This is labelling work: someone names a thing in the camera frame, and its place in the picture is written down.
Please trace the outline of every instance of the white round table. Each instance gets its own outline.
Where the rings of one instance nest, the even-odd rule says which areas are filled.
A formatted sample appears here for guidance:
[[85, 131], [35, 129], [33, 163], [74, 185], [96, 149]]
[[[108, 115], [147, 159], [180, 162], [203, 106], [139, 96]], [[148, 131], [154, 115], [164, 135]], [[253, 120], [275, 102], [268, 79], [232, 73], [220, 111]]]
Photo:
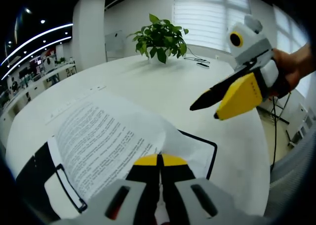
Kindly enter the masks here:
[[14, 118], [6, 159], [16, 177], [30, 157], [54, 135], [69, 111], [45, 125], [45, 118], [76, 94], [95, 86], [161, 114], [175, 127], [218, 145], [210, 180], [233, 196], [237, 208], [263, 215], [270, 187], [270, 164], [264, 130], [256, 109], [226, 121], [213, 118], [218, 104], [190, 111], [206, 89], [233, 72], [228, 63], [209, 59], [210, 68], [170, 58], [149, 65], [137, 55], [79, 72], [47, 89]]

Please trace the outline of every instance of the led strip light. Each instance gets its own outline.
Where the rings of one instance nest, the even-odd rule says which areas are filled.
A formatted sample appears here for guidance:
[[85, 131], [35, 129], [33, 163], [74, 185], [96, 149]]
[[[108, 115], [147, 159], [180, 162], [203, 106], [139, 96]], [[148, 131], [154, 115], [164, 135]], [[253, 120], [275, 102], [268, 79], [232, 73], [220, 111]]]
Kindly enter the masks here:
[[53, 29], [50, 29], [48, 31], [45, 31], [37, 36], [34, 36], [33, 38], [29, 39], [28, 41], [26, 41], [25, 43], [21, 44], [18, 48], [16, 48], [11, 54], [8, 55], [7, 58], [5, 58], [5, 60], [1, 63], [1, 66], [3, 65], [3, 63], [8, 60], [12, 55], [14, 55], [17, 51], [19, 51], [21, 48], [23, 48], [24, 46], [26, 46], [27, 44], [29, 44], [30, 42], [32, 42], [33, 40], [36, 40], [37, 38], [43, 36], [43, 35], [46, 35], [50, 32], [53, 32], [53, 31], [57, 31], [59, 29], [62, 29], [62, 28], [66, 28], [66, 27], [70, 27], [70, 26], [73, 26], [73, 23], [71, 24], [67, 24], [67, 25], [63, 25], [63, 26], [59, 26], [59, 27], [55, 27]]
[[71, 36], [66, 37], [66, 38], [63, 38], [63, 39], [60, 39], [60, 40], [57, 40], [57, 41], [54, 41], [54, 42], [52, 42], [52, 43], [50, 43], [50, 44], [44, 45], [44, 46], [41, 47], [41, 48], [38, 48], [37, 50], [33, 51], [32, 53], [28, 54], [27, 56], [25, 56], [24, 58], [22, 58], [20, 61], [18, 61], [18, 62], [1, 78], [1, 80], [3, 80], [6, 76], [8, 76], [9, 73], [12, 72], [13, 69], [14, 69], [16, 66], [18, 66], [20, 63], [22, 63], [25, 59], [27, 59], [27, 58], [30, 57], [31, 55], [35, 54], [36, 52], [38, 52], [38, 51], [40, 51], [40, 50], [42, 50], [42, 49], [44, 49], [44, 48], [46, 48], [46, 47], [48, 47], [48, 46], [50, 46], [50, 45], [56, 44], [56, 43], [58, 43], [58, 42], [61, 42], [61, 41], [64, 41], [64, 40], [67, 40], [67, 39], [70, 39], [70, 38], [71, 38]]

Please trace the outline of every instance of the window blind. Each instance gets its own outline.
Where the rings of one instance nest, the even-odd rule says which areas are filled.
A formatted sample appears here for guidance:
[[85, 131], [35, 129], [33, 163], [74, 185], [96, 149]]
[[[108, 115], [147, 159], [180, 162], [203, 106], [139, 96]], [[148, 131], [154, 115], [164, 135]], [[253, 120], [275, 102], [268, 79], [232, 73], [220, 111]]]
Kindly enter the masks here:
[[174, 23], [189, 29], [187, 44], [229, 51], [226, 34], [250, 13], [248, 0], [174, 0]]

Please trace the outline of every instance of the paper document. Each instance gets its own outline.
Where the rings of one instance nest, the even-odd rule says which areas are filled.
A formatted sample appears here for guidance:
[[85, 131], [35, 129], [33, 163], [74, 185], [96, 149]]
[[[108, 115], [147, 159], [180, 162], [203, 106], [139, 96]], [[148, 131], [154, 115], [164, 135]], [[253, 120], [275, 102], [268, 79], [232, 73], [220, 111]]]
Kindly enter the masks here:
[[161, 116], [106, 90], [87, 97], [54, 138], [58, 149], [52, 149], [53, 161], [62, 161], [68, 180], [85, 202], [125, 178], [145, 155], [182, 157], [198, 178], [206, 177], [214, 153], [209, 144], [182, 135]]

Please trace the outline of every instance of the clipboard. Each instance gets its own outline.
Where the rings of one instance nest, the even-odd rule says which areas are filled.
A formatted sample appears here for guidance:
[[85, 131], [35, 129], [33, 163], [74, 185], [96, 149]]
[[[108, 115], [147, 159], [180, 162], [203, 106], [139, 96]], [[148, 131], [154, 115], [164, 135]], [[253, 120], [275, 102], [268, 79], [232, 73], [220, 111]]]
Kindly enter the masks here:
[[212, 160], [211, 160], [211, 163], [208, 167], [208, 171], [207, 171], [207, 175], [206, 175], [206, 179], [209, 180], [210, 176], [211, 176], [211, 173], [212, 173], [212, 170], [213, 170], [213, 166], [214, 166], [214, 163], [215, 163], [215, 157], [216, 157], [216, 153], [217, 153], [217, 144], [214, 143], [214, 142], [211, 142], [211, 141], [208, 141], [206, 139], [203, 139], [203, 138], [200, 138], [200, 137], [197, 137], [195, 135], [191, 135], [189, 133], [186, 133], [184, 131], [181, 131], [181, 130], [178, 130], [180, 133], [182, 133], [183, 135], [187, 136], [187, 137], [191, 137], [195, 140], [198, 140], [198, 141], [201, 141], [201, 142], [205, 142], [207, 144], [209, 144], [210, 146], [214, 147], [214, 153], [213, 153], [213, 157], [212, 157]]
[[[191, 137], [195, 140], [204, 142], [209, 144], [210, 146], [214, 147], [214, 153], [211, 160], [211, 163], [208, 168], [208, 172], [206, 175], [206, 179], [209, 180], [214, 162], [217, 153], [217, 145], [214, 142], [205, 140], [203, 138], [197, 137], [195, 135], [191, 135], [184, 131], [179, 130], [180, 133], [187, 137]], [[56, 173], [58, 179], [65, 191], [67, 197], [77, 209], [79, 213], [82, 213], [84, 210], [87, 209], [87, 204], [81, 199], [78, 193], [74, 190], [71, 184], [68, 181], [67, 175], [64, 171], [64, 167], [60, 164], [57, 167], [54, 165], [47, 142], [31, 157], [31, 159], [27, 162], [24, 166], [22, 171], [19, 173], [16, 182], [18, 188], [23, 193], [23, 196], [31, 202], [31, 204], [39, 211], [44, 212], [47, 214], [53, 221], [59, 220], [59, 216], [54, 212], [52, 209], [46, 191], [44, 190], [45, 182], [54, 174]], [[69, 184], [72, 190], [76, 193], [74, 197], [77, 197], [74, 201], [72, 196], [68, 193], [65, 188], [65, 184]]]

